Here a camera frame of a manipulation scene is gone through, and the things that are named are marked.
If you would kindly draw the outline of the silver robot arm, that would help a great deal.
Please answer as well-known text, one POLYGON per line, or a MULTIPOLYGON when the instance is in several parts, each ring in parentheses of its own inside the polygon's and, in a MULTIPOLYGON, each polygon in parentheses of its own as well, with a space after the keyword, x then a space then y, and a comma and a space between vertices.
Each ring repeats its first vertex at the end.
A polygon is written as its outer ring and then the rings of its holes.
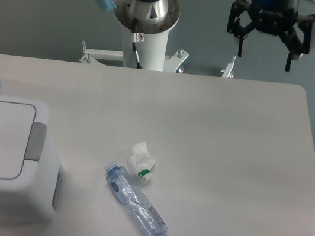
MULTIPOLYGON (((105 10, 116 9, 132 0, 96 0, 105 10)), ((140 0, 157 2, 158 0, 140 0)), ((278 36, 288 49, 286 71, 291 62, 308 54, 315 42, 315 14, 298 13, 299 0, 236 0, 230 8, 227 32, 239 42, 238 55, 243 54, 244 40, 253 31, 278 36)))

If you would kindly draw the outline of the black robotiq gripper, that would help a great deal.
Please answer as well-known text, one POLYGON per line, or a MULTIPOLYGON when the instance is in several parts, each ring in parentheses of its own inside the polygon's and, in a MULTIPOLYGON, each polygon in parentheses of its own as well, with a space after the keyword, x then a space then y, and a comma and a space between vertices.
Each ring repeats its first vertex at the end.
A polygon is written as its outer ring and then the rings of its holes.
POLYGON ((244 43, 254 29, 259 32, 282 35, 281 41, 288 49, 285 71, 291 63, 309 54, 315 44, 315 14, 298 15, 299 0, 236 0, 230 8, 227 32, 239 41, 238 57, 243 55, 244 43), (241 15, 247 12, 250 23, 242 26, 241 15))

